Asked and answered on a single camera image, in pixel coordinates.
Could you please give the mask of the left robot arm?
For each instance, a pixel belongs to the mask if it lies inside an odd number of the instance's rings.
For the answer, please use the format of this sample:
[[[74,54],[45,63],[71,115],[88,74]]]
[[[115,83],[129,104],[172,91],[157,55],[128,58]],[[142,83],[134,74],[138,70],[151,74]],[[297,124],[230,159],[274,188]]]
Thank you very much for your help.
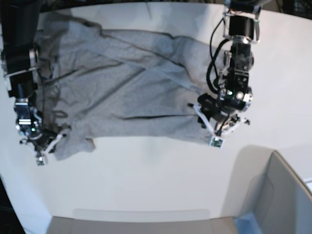
[[[202,94],[191,105],[201,127],[209,136],[220,139],[240,123],[250,121],[239,114],[253,100],[249,71],[254,65],[252,44],[260,41],[259,16],[265,0],[226,0],[219,25],[223,40],[210,52],[211,62],[206,73],[210,94]]]

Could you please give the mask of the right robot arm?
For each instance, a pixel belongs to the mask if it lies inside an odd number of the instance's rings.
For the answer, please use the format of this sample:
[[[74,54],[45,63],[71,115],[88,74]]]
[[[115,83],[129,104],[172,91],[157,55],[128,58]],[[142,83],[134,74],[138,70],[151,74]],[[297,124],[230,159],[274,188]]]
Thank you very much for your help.
[[[44,126],[43,112],[36,105],[37,80],[42,81],[38,51],[34,44],[41,2],[39,0],[2,0],[0,23],[3,50],[0,54],[9,97],[15,98],[16,129],[25,136],[21,144],[33,147],[38,165],[63,138]]]

